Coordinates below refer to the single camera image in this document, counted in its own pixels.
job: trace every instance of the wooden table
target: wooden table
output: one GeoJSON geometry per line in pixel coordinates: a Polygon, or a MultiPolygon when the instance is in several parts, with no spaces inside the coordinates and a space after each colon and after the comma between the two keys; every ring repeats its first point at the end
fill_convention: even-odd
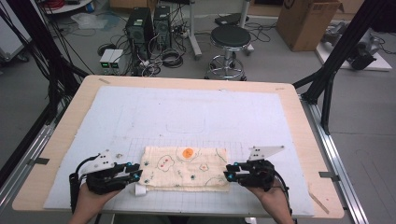
{"type": "Polygon", "coordinates": [[[36,164],[16,196],[12,206],[19,211],[46,211],[43,208],[58,167],[70,148],[77,130],[92,101],[102,86],[147,87],[162,89],[218,90],[271,92],[279,95],[289,124],[297,154],[302,166],[306,185],[315,208],[314,217],[341,218],[344,209],[330,178],[322,178],[318,172],[328,169],[320,154],[318,143],[308,120],[290,84],[264,82],[236,82],[225,80],[200,80],[157,77],[86,77],[76,96],[64,113],[41,158],[49,159],[47,165],[36,164]]]}

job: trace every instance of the black pole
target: black pole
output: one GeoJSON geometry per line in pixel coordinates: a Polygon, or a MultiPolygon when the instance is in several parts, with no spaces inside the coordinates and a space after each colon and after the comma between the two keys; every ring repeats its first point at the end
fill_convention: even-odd
{"type": "Polygon", "coordinates": [[[297,89],[312,82],[308,91],[302,94],[303,99],[309,104],[316,104],[319,96],[324,92],[320,124],[326,134],[330,134],[329,116],[335,75],[375,19],[384,10],[388,1],[365,0],[323,66],[313,75],[293,83],[293,86],[297,89]]]}

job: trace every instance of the computer tower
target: computer tower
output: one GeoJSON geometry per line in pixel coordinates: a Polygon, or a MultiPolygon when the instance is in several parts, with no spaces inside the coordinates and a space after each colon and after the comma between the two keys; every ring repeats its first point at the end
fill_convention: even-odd
{"type": "Polygon", "coordinates": [[[134,7],[125,25],[133,55],[138,53],[142,60],[148,60],[154,47],[154,28],[148,7],[134,7]]]}
{"type": "Polygon", "coordinates": [[[154,11],[154,31],[157,35],[157,49],[172,48],[171,9],[168,6],[156,6],[154,11]]]}

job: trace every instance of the person's left hand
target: person's left hand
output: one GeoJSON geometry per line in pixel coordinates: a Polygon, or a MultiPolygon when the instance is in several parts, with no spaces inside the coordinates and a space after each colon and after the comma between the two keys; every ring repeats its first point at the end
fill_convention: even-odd
{"type": "Polygon", "coordinates": [[[75,213],[69,220],[69,224],[86,224],[91,218],[100,213],[110,199],[116,196],[120,190],[112,191],[104,195],[90,192],[86,183],[81,185],[75,213]]]}

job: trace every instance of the cloth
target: cloth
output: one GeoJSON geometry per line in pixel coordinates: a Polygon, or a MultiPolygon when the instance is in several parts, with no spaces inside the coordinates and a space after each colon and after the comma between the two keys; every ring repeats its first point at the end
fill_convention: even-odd
{"type": "Polygon", "coordinates": [[[225,148],[146,147],[139,184],[148,190],[228,191],[225,148]]]}

